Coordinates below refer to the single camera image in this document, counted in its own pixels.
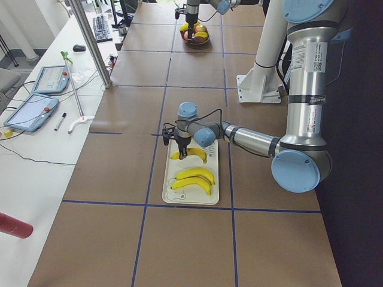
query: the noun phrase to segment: fruit bowl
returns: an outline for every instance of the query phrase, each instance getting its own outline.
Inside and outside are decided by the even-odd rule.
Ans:
[[[181,39],[188,45],[204,45],[206,44],[209,39],[210,35],[208,32],[208,28],[199,22],[194,24],[194,33],[189,40],[187,38],[187,28],[188,28],[188,23],[183,24],[180,27],[180,34],[181,34]]]

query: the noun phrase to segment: white desk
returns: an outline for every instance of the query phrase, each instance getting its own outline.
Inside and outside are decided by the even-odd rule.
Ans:
[[[96,68],[88,50],[73,52],[72,47],[75,44],[86,43],[76,19],[72,17],[26,81],[35,80],[42,66],[64,65],[60,51],[68,51],[69,58],[74,62],[72,73],[82,76],[79,77],[77,86],[82,85]],[[117,54],[112,41],[100,43],[99,49],[103,59],[107,59],[110,54]],[[103,89],[100,77],[96,77],[89,85],[78,90],[85,115],[95,115]],[[9,106],[19,106],[21,102],[16,99],[24,100],[27,96],[27,91],[21,88]],[[63,112],[68,115],[55,132],[54,126]],[[11,113],[12,111],[3,112],[0,116],[1,126]],[[76,163],[90,125],[89,121],[80,124],[69,135],[70,124],[78,118],[75,98],[71,96],[59,104],[56,112],[37,132],[24,133],[14,139],[0,141],[0,144],[35,160]],[[3,133],[1,139],[5,138],[5,129],[0,127],[0,132]],[[23,160],[1,146],[0,159],[0,212],[34,226],[34,232],[27,239],[0,233],[0,286],[24,287],[35,269],[74,166]]]

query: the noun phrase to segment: sticker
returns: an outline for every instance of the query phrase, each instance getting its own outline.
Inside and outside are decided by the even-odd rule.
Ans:
[[[325,73],[326,71],[326,42],[309,42],[306,49],[306,72]]]
[[[306,45],[299,45],[293,48],[291,54],[291,72],[299,71],[305,67]]]
[[[302,126],[302,133],[319,133],[321,128],[322,106],[306,106],[306,120]]]

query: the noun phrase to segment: robotic arm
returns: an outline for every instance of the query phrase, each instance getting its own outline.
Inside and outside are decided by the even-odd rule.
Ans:
[[[226,121],[205,123],[198,117],[197,107],[185,102],[178,109],[177,127],[163,130],[165,145],[169,139],[175,139],[182,159],[187,156],[192,137],[202,147],[209,146],[215,139],[224,139],[272,158],[273,177],[286,190],[303,193],[315,188],[330,174],[332,165],[326,142],[321,137],[327,44],[339,39],[339,27],[346,19],[348,5],[347,0],[282,2],[282,12],[288,21],[287,39],[293,45],[287,129],[282,138]]]
[[[221,15],[225,14],[230,8],[235,8],[239,5],[241,0],[211,0],[208,1],[210,5],[217,10]],[[186,23],[189,24],[187,29],[187,37],[191,40],[194,24],[198,21],[198,12],[199,12],[200,0],[187,0],[186,4],[182,7],[178,7],[175,10],[175,18],[178,19],[180,14],[184,14],[186,17]]]

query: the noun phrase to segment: red cylinder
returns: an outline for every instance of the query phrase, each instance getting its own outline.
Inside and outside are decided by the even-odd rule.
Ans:
[[[0,231],[17,236],[19,238],[27,238],[32,234],[34,227],[28,223],[15,219],[0,212]]]

